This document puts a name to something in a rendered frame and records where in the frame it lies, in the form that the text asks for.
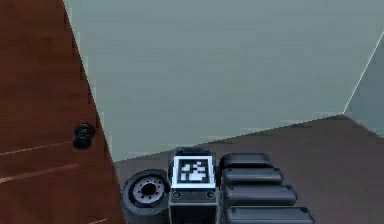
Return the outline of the brown wooden room door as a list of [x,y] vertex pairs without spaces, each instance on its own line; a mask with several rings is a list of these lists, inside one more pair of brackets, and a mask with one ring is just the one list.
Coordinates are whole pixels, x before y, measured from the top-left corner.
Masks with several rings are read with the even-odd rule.
[[[96,130],[84,150],[81,123]],[[0,224],[123,224],[63,0],[0,0]]]

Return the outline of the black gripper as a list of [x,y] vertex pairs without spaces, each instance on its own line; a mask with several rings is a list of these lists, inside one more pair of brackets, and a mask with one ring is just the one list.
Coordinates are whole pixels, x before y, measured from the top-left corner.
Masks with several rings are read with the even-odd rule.
[[129,178],[121,189],[126,224],[169,224],[167,173],[146,169]]

